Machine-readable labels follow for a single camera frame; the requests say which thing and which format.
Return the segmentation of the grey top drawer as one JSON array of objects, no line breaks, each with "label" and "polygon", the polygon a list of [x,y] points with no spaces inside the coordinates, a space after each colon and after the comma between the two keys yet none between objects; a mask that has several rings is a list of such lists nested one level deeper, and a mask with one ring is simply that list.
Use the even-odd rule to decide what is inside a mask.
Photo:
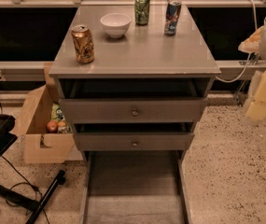
[{"label": "grey top drawer", "polygon": [[63,79],[61,88],[74,123],[193,122],[207,104],[191,78]]}]

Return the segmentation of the orange soda can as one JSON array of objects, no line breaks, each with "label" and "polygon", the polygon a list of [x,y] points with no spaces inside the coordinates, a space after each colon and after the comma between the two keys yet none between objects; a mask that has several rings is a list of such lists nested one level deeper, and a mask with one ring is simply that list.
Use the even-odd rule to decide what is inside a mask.
[{"label": "orange soda can", "polygon": [[79,63],[91,63],[94,60],[94,44],[89,27],[79,24],[72,28],[74,48]]}]

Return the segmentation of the green snack bag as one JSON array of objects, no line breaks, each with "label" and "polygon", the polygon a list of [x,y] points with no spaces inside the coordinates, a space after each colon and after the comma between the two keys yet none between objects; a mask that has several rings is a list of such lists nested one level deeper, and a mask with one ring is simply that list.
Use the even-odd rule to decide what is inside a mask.
[{"label": "green snack bag", "polygon": [[50,117],[57,122],[64,120],[63,112],[58,104],[52,105]]}]

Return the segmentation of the small orange fruit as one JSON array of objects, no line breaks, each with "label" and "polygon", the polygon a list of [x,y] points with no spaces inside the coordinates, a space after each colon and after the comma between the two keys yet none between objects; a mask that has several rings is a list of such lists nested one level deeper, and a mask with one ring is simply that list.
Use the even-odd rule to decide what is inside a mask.
[{"label": "small orange fruit", "polygon": [[59,121],[58,122],[58,127],[66,127],[67,126],[67,123],[63,120]]}]

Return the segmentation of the blue soda can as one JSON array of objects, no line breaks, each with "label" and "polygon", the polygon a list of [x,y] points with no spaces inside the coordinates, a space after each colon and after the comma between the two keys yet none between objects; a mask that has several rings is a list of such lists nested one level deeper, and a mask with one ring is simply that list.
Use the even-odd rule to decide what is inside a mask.
[{"label": "blue soda can", "polygon": [[182,3],[178,0],[170,1],[168,3],[166,9],[166,21],[164,25],[164,33],[166,35],[175,35],[181,8]]}]

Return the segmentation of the grey bottom drawer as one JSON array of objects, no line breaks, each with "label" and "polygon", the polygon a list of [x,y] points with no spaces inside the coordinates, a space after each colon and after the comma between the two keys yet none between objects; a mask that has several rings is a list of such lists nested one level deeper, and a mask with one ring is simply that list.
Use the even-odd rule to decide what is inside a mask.
[{"label": "grey bottom drawer", "polygon": [[96,151],[79,224],[190,224],[177,151]]}]

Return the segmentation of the grey middle drawer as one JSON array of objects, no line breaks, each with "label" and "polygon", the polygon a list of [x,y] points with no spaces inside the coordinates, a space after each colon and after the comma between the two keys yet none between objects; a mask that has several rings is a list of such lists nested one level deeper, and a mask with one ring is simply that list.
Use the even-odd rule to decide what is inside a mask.
[{"label": "grey middle drawer", "polygon": [[184,123],[76,124],[83,151],[187,150],[194,134]]}]

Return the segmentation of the red apple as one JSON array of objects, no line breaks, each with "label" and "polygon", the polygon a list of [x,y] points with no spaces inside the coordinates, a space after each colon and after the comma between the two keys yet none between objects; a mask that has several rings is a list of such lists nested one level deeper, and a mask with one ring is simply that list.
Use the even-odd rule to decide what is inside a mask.
[{"label": "red apple", "polygon": [[47,131],[49,133],[56,133],[58,131],[58,123],[55,120],[51,120],[47,123]]}]

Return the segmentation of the cardboard box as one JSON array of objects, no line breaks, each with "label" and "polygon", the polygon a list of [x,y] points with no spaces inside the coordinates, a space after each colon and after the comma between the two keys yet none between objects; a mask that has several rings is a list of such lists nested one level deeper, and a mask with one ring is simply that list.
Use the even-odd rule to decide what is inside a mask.
[{"label": "cardboard box", "polygon": [[46,84],[30,91],[16,118],[13,133],[24,137],[25,163],[63,163],[71,160],[74,139],[70,133],[50,133],[52,108],[59,94],[53,78],[49,76],[52,63],[44,63]]}]

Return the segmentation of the grey wooden drawer cabinet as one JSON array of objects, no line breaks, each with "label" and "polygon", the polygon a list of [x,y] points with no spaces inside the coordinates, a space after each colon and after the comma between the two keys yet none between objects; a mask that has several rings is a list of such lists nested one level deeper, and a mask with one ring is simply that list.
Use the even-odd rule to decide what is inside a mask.
[{"label": "grey wooden drawer cabinet", "polygon": [[[90,26],[95,44],[95,59],[88,64],[78,63],[72,48],[72,38],[65,38],[49,71],[58,87],[60,104],[63,98],[63,79],[191,78],[196,90],[207,98],[220,70],[188,10],[182,11],[176,34],[164,35],[165,10],[164,5],[154,6],[147,26],[133,24],[125,36],[113,39],[103,31],[100,19],[115,12],[132,15],[133,6],[81,7],[74,21]],[[184,123],[193,133],[198,121],[157,123]]]}]

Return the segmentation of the green soda can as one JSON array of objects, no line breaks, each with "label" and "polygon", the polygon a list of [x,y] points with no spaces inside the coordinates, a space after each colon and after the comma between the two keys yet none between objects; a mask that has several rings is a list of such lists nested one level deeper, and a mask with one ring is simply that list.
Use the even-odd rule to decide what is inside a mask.
[{"label": "green soda can", "polygon": [[134,16],[137,25],[147,25],[149,21],[150,0],[134,1]]}]

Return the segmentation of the grey drawer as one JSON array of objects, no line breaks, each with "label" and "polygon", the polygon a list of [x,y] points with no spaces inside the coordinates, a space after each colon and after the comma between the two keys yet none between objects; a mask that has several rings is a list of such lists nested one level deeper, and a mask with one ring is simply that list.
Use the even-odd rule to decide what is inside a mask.
[{"label": "grey drawer", "polygon": [[76,124],[83,151],[187,150],[194,134],[184,123]]},{"label": "grey drawer", "polygon": [[79,224],[190,224],[177,151],[96,151]]},{"label": "grey drawer", "polygon": [[63,79],[61,88],[74,123],[193,122],[207,104],[191,78]]}]

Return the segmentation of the white ceramic bowl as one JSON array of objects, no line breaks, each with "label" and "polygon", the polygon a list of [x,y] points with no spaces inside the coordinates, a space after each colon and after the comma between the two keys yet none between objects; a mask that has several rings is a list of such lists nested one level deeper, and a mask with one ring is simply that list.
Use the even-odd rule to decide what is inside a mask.
[{"label": "white ceramic bowl", "polygon": [[128,31],[131,17],[122,13],[110,13],[101,18],[103,30],[113,38],[121,38]]}]

